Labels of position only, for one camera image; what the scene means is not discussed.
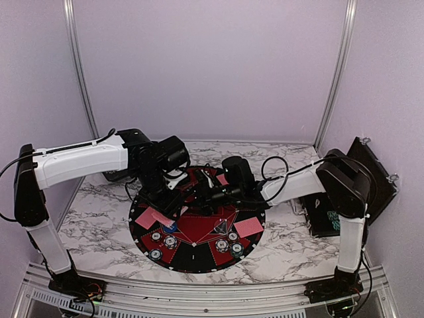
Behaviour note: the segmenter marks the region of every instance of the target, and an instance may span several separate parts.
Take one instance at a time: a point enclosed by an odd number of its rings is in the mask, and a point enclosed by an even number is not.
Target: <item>marble surface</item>
[[[221,166],[221,160],[240,155],[250,162],[257,180],[260,167],[273,155],[283,156],[296,169],[316,160],[313,147],[285,144],[187,142],[192,164]],[[267,176],[284,173],[279,160],[271,160]],[[134,195],[138,184],[130,186]],[[332,274],[339,238],[313,238],[302,216],[288,203],[266,212],[259,245],[234,266],[208,274],[183,274],[150,261],[136,247],[128,226],[131,202],[124,182],[110,184],[101,175],[86,177],[59,235],[80,270],[161,282],[249,284],[313,278]]]

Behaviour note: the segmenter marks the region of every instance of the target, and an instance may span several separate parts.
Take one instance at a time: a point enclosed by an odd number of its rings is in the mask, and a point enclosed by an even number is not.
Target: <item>round game board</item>
[[[197,183],[195,169],[204,168],[190,168],[189,178],[178,187],[180,191],[187,191]],[[216,168],[207,168],[207,171],[213,178],[223,174]],[[185,273],[214,272],[236,264],[252,252],[263,232],[240,238],[234,224],[252,218],[257,218],[262,226],[265,224],[264,210],[239,211],[229,205],[218,208],[217,214],[212,216],[188,209],[174,228],[156,221],[145,229],[136,220],[148,208],[139,196],[131,206],[129,226],[136,245],[151,261]]]

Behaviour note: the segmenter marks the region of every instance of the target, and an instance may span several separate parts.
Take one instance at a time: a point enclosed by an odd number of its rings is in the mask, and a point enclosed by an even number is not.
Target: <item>poker chip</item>
[[[240,256],[242,256],[243,255],[243,251],[244,251],[244,247],[240,243],[234,243],[230,247],[230,254],[234,258],[239,258]]]
[[[230,245],[226,240],[217,240],[217,242],[215,243],[215,248],[220,253],[225,253],[226,251],[228,251],[229,247]]]
[[[162,258],[162,251],[161,250],[151,250],[148,253],[148,257],[151,260],[159,260]]]
[[[236,242],[236,241],[239,240],[239,235],[235,232],[230,232],[230,233],[228,233],[228,240],[230,242]]]
[[[150,238],[152,239],[152,242],[159,242],[162,238],[162,234],[160,234],[159,232],[155,232],[150,236]]]
[[[166,248],[173,250],[175,247],[177,247],[178,241],[175,237],[168,236],[164,239],[164,244]]]
[[[164,231],[166,232],[166,233],[173,233],[173,232],[175,232],[176,230],[177,230],[177,223],[176,222],[174,222],[172,225],[171,225],[171,227],[166,227],[165,225],[164,225]]]

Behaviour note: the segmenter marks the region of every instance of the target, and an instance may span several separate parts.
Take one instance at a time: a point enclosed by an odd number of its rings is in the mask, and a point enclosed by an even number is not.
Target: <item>pink paper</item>
[[[217,176],[217,179],[223,186],[226,186],[228,184],[224,174],[220,174],[219,176]]]
[[[183,207],[181,209],[181,215],[183,215],[184,212],[186,212],[187,210],[188,210],[188,207]],[[166,227],[171,227],[175,222],[175,221],[167,218],[165,215],[161,214],[161,212],[158,212],[157,210],[153,211],[152,216],[155,220],[157,220],[159,223],[162,223]]]
[[[153,217],[153,212],[157,212],[157,210],[152,207],[148,207],[143,213],[141,213],[137,220],[135,220],[135,223],[148,230],[156,222],[156,219]]]
[[[257,217],[234,223],[234,226],[240,238],[248,237],[264,230]]]

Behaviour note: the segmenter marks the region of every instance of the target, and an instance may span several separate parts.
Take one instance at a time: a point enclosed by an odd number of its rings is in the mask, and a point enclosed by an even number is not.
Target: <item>lavender wall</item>
[[[346,1],[75,0],[102,133],[313,143]]]
[[[61,1],[0,1],[0,167],[26,143],[60,146],[90,138]],[[13,174],[0,182],[0,211],[13,216]],[[76,182],[46,191],[57,220]],[[0,219],[0,317],[10,317],[29,260],[25,231]]]
[[[369,136],[401,192],[371,226],[401,317],[424,312],[424,3],[358,2],[352,47],[322,152]]]

